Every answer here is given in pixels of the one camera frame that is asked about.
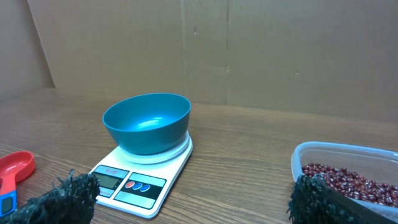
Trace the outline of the right gripper black fuzzy right finger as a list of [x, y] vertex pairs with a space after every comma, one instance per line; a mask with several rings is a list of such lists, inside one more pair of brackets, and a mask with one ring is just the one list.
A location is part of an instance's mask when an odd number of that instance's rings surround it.
[[327, 186], [319, 176], [301, 175], [288, 202], [293, 224], [396, 224]]

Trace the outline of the red scoop blue handle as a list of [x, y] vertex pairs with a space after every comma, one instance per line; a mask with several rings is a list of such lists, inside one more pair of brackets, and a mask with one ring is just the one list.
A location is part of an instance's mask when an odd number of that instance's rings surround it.
[[34, 170], [34, 155], [29, 151], [13, 152], [1, 158], [1, 217], [17, 208], [16, 185]]

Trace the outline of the right gripper black fuzzy left finger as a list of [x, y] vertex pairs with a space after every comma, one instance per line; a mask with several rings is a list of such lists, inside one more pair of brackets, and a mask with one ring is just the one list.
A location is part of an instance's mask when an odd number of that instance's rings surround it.
[[94, 174], [74, 176], [1, 218], [1, 224], [90, 224], [94, 217], [100, 180]]

